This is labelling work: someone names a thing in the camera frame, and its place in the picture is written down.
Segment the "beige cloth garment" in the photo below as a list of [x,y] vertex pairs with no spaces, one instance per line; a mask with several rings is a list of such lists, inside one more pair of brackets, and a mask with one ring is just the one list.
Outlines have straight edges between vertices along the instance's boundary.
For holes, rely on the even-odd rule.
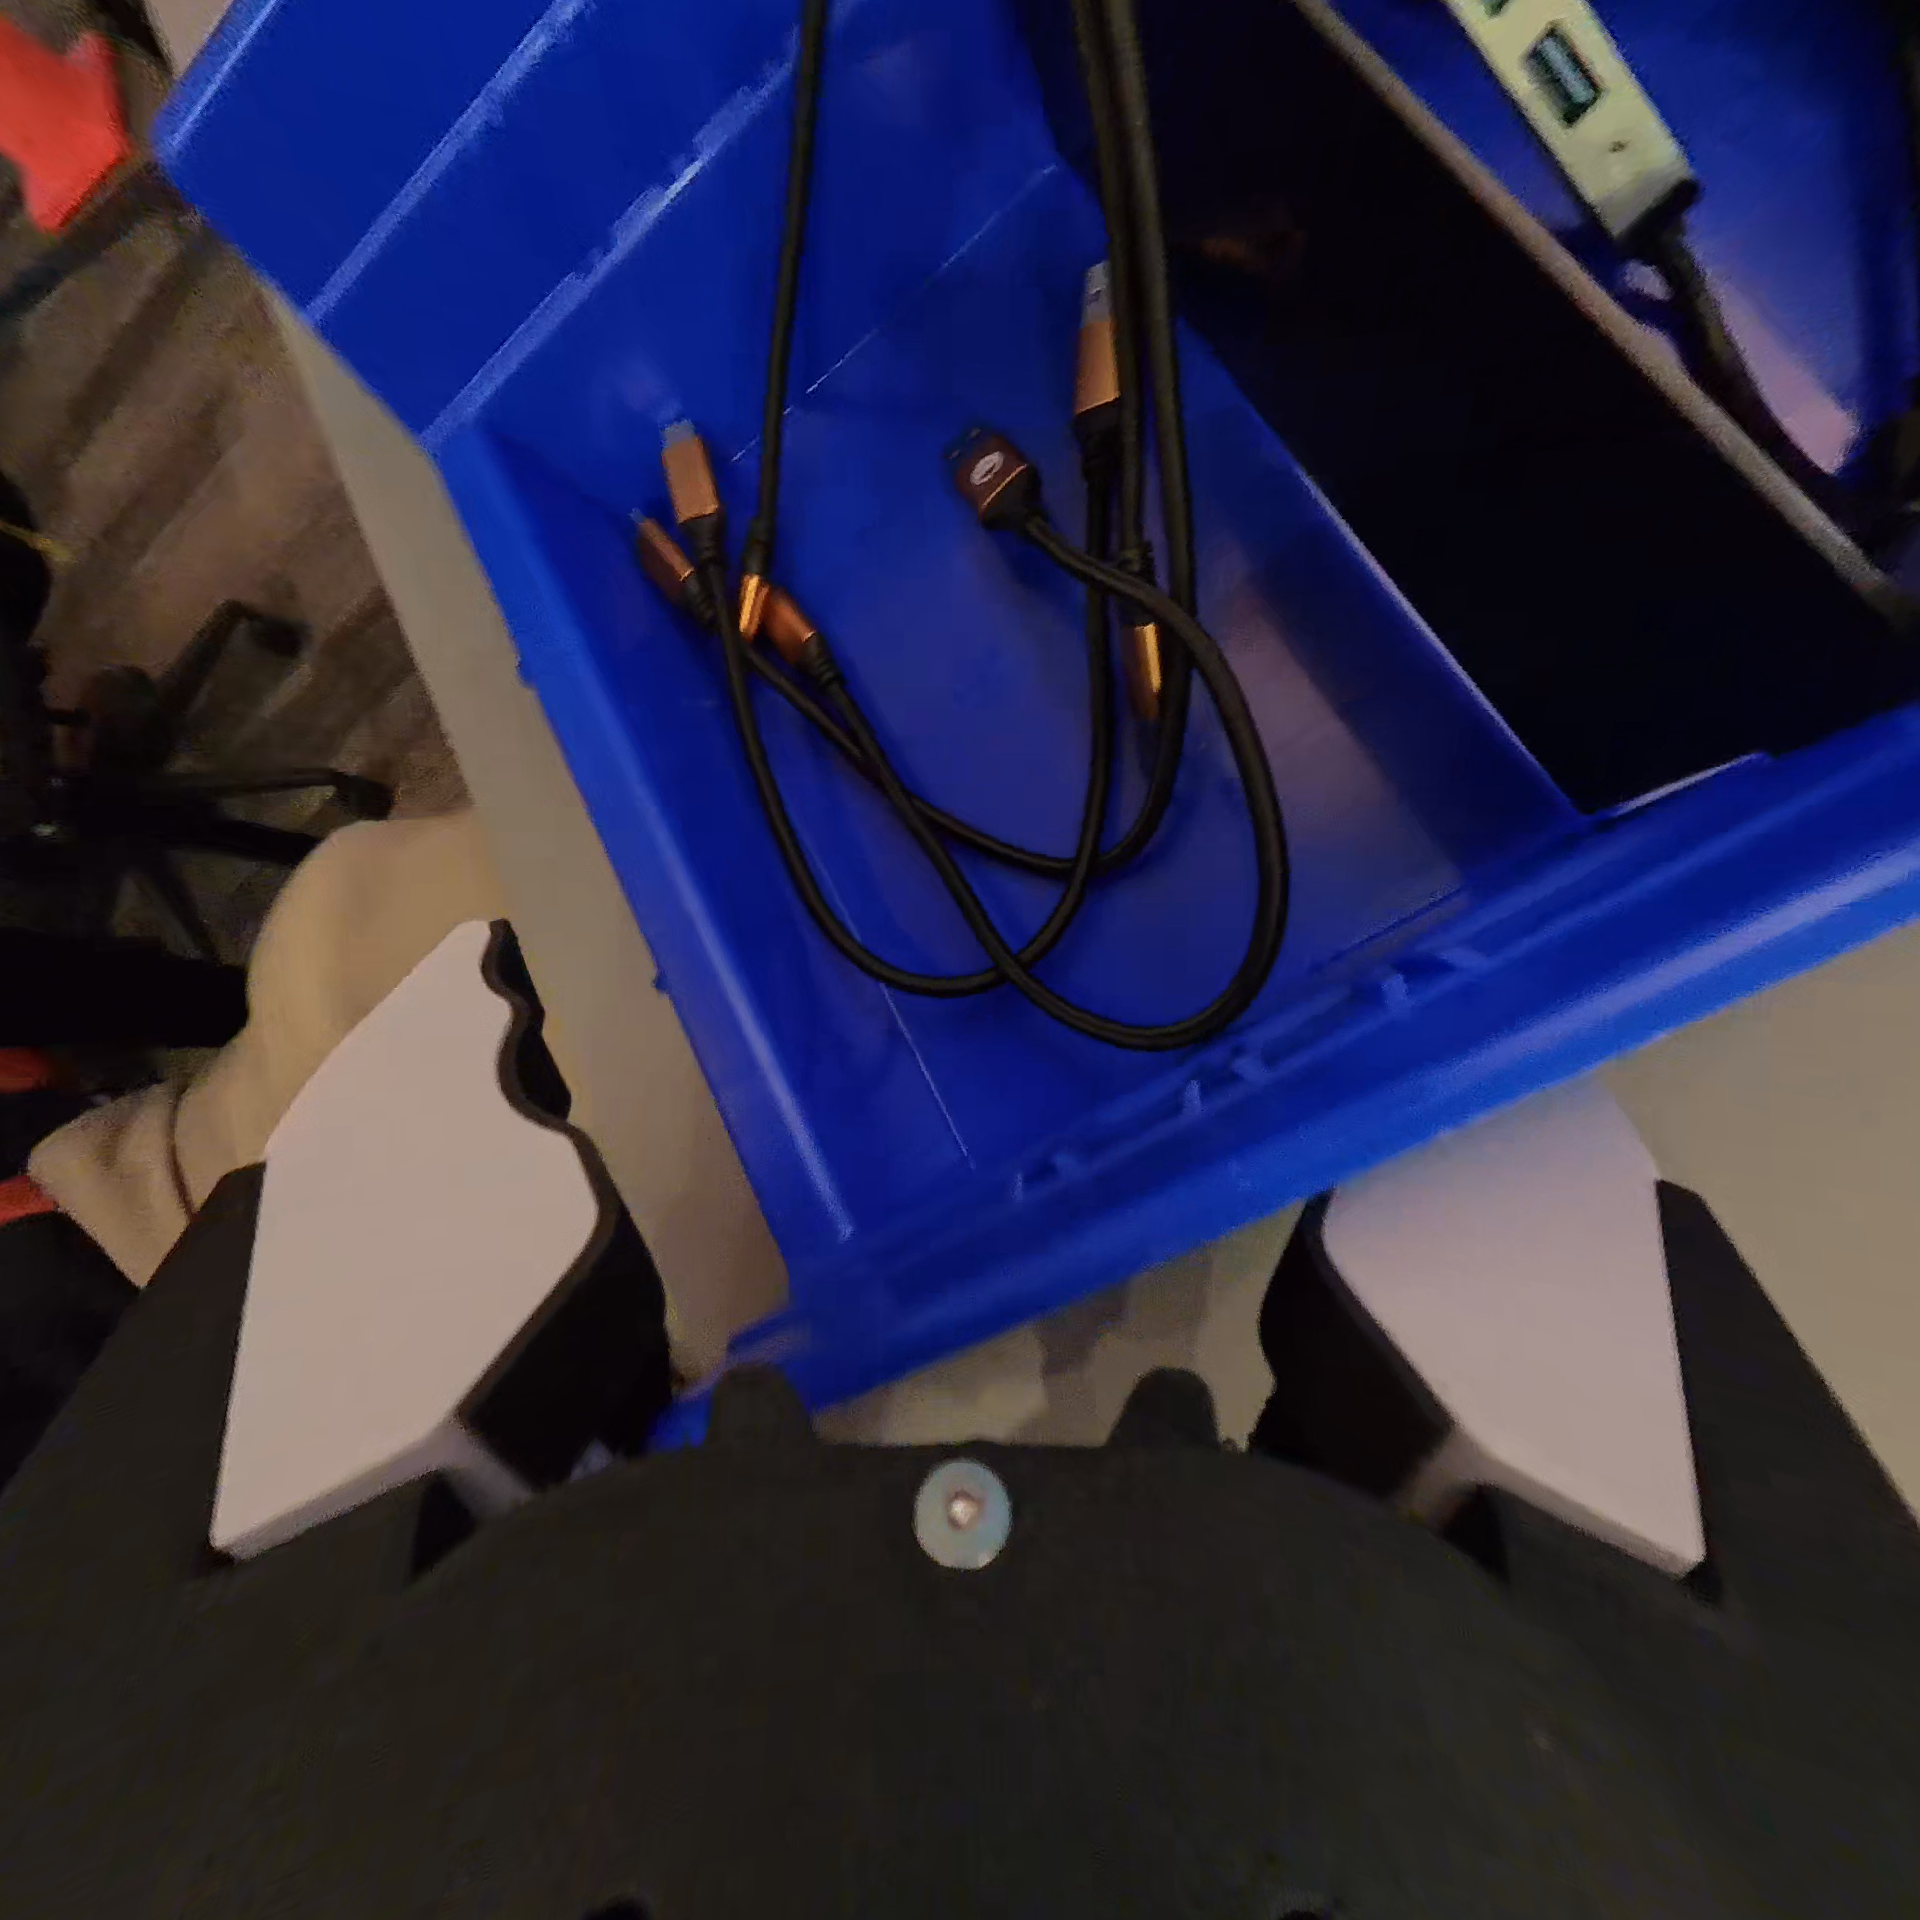
[[474,808],[350,826],[281,886],[247,963],[247,1020],[206,1064],[68,1120],[28,1176],[135,1286],[219,1179],[262,1158],[328,1057],[454,929],[507,915]]

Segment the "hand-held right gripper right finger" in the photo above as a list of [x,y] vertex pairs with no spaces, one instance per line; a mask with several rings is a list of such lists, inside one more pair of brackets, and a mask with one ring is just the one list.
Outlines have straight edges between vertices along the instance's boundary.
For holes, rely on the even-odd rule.
[[1599,1084],[1315,1196],[1257,1317],[1252,1449],[1443,1529],[1484,1491],[1707,1556],[1656,1161]]

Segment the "black office chair base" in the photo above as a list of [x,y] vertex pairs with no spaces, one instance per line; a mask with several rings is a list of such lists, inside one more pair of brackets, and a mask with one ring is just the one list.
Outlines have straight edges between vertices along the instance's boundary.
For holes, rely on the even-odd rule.
[[358,824],[394,813],[394,792],[328,766],[279,773],[184,773],[185,725],[215,670],[250,641],[276,661],[298,661],[304,632],[240,602],[219,603],[162,674],[118,665],[95,684],[95,702],[52,707],[47,657],[35,638],[6,632],[3,670],[3,875],[6,902],[72,897],[74,929],[104,931],[128,880],[137,880],[202,960],[222,952],[204,921],[182,856],[236,857],[290,870],[320,840],[313,833],[234,813],[240,800],[324,795]]

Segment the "red object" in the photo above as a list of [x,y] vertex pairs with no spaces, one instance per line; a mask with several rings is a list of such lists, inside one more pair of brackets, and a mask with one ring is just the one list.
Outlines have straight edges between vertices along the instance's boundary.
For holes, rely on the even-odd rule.
[[3,19],[3,155],[39,234],[66,232],[135,157],[112,40],[57,50]]

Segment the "blue plastic bin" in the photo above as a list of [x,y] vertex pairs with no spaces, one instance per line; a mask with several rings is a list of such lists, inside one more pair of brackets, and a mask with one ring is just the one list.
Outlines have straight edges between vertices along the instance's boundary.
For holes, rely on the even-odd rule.
[[[838,5],[775,580],[902,776],[1072,850],[1105,254],[1070,5]],[[1916,374],[1888,5],[1601,5],[1750,347],[1866,481]],[[787,1261],[816,1402],[999,1332],[1916,921],[1916,608],[1753,472],[1447,5],[1139,5],[1198,610],[1289,853],[1201,1050],[932,1002],[783,874],[726,665],[650,592],[664,433],[752,515],[800,5],[231,5],[182,190],[439,466]]]

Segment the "white usb hub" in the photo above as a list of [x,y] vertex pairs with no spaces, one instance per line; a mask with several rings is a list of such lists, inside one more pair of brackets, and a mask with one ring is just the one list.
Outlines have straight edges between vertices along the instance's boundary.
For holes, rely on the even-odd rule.
[[1687,216],[1686,147],[1590,2],[1447,2],[1599,228],[1627,254]]

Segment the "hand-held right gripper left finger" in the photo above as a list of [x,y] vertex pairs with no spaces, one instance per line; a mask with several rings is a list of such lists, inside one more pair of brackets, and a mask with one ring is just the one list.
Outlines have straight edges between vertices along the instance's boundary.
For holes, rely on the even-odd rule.
[[489,1518],[644,1449],[666,1286],[570,1106],[504,920],[451,931],[292,1097],[259,1169],[218,1553],[423,1476]]

